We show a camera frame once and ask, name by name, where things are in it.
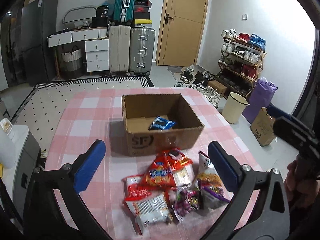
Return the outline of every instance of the small cardboard box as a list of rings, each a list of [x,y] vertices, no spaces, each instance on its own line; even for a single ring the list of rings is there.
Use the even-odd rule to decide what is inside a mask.
[[[153,155],[171,147],[189,149],[204,128],[181,94],[124,95],[122,116],[130,156]],[[176,124],[168,130],[148,130],[157,116]]]
[[[216,80],[209,81],[208,86],[214,88],[219,94],[222,94],[222,95],[224,95],[224,93],[226,92],[226,89],[227,89],[226,86],[222,85],[221,83],[219,83]]]
[[[273,133],[274,121],[275,119],[268,115],[267,109],[263,107],[250,126],[251,131],[262,147],[269,145],[276,138]]]

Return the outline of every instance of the gray refrigerator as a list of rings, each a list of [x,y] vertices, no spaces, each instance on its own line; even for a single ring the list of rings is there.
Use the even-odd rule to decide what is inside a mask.
[[[56,32],[58,0],[36,0],[22,9],[21,50],[30,86],[56,76],[53,48],[47,37]]]

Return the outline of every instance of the purple plastic bag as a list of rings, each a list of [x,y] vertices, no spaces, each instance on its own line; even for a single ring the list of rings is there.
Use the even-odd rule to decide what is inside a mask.
[[[254,121],[262,107],[267,107],[270,104],[277,89],[275,84],[268,82],[264,77],[258,79],[249,98],[249,105],[242,112],[249,123]]]

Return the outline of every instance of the white drawer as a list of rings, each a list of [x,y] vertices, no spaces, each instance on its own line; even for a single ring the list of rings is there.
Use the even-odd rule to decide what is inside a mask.
[[[107,36],[107,28],[99,29],[99,38],[104,38]]]
[[[86,55],[87,55],[87,62],[97,61],[97,60],[109,60],[108,50],[89,51],[89,52],[86,52]]]
[[[99,38],[99,29],[73,32],[72,41],[86,41]]]
[[[48,38],[48,47],[54,47],[72,42],[72,32],[60,33]]]
[[[109,70],[108,60],[87,61],[87,71]]]
[[[99,50],[108,50],[108,49],[109,49],[108,39],[85,42],[85,51],[99,51]]]

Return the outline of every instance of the blue snack bag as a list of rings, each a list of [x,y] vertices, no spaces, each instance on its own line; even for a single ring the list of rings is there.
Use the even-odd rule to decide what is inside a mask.
[[[154,121],[151,123],[149,130],[167,130],[173,127],[176,124],[174,121],[164,119],[157,116]]]

